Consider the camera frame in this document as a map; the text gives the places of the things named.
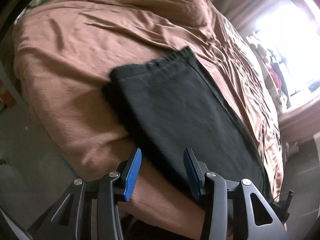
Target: black towel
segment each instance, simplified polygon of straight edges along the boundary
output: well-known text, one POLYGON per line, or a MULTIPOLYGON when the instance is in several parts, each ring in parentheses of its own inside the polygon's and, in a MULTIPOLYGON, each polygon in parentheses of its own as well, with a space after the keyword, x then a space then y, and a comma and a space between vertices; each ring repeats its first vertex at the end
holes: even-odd
POLYGON ((183 151, 224 179, 250 179, 271 199, 267 172, 248 130, 189 47, 110 73, 102 92, 154 166, 190 192, 183 151))

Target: screw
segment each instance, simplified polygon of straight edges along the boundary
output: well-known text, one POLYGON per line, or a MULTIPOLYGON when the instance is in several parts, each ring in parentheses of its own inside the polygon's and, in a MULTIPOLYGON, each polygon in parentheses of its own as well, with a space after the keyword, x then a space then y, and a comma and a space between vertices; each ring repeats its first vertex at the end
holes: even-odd
POLYGON ((116 171, 112 171, 109 173, 109 176, 112 177, 112 178, 115 178, 115 177, 118 177, 119 173, 116 172, 116 171))
POLYGON ((217 176, 217 174, 215 172, 213 172, 213 171, 207 172, 206 175, 207 175, 208 178, 214 178, 215 176, 217 176))
POLYGON ((74 181, 73 181, 73 184, 75 184, 75 185, 81 185, 82 184, 82 179, 75 179, 74 181))
POLYGON ((246 185, 246 186, 249 186, 249 185, 251 184, 251 180, 249 180, 249 179, 243 179, 243 180, 242 180, 242 184, 243 184, 243 185, 246 185))

